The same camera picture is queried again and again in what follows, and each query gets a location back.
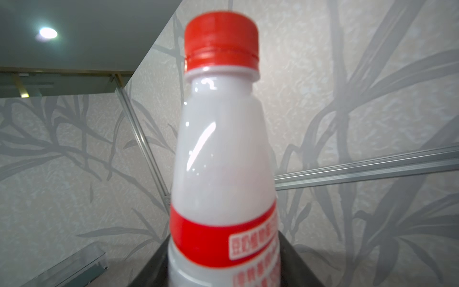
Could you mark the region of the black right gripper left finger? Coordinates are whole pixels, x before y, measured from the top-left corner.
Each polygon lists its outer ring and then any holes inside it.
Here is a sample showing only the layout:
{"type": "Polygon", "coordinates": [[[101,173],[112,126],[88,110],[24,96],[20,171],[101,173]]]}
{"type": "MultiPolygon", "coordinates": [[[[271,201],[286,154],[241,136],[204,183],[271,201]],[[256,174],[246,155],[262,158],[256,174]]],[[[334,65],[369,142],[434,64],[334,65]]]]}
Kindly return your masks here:
{"type": "Polygon", "coordinates": [[[128,287],[167,287],[168,286],[168,246],[170,235],[160,245],[128,287]]]}

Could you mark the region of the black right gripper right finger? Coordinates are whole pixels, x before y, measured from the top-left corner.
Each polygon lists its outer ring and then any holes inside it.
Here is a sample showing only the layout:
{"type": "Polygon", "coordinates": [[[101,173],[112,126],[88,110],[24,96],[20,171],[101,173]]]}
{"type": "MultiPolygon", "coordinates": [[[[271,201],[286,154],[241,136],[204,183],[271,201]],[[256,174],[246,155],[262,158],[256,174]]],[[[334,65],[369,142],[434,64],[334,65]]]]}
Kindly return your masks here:
{"type": "Polygon", "coordinates": [[[281,287],[324,287],[281,232],[279,242],[281,287]]]}

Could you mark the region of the white bottle red cap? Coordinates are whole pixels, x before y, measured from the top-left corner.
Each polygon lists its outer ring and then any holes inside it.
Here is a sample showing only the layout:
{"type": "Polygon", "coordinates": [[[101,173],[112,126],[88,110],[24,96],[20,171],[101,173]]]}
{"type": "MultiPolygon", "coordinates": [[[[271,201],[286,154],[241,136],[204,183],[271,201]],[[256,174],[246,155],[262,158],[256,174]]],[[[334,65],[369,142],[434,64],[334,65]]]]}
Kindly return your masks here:
{"type": "Polygon", "coordinates": [[[278,287],[277,196],[261,102],[256,24],[230,11],[185,29],[182,110],[171,192],[171,287],[278,287]]]}

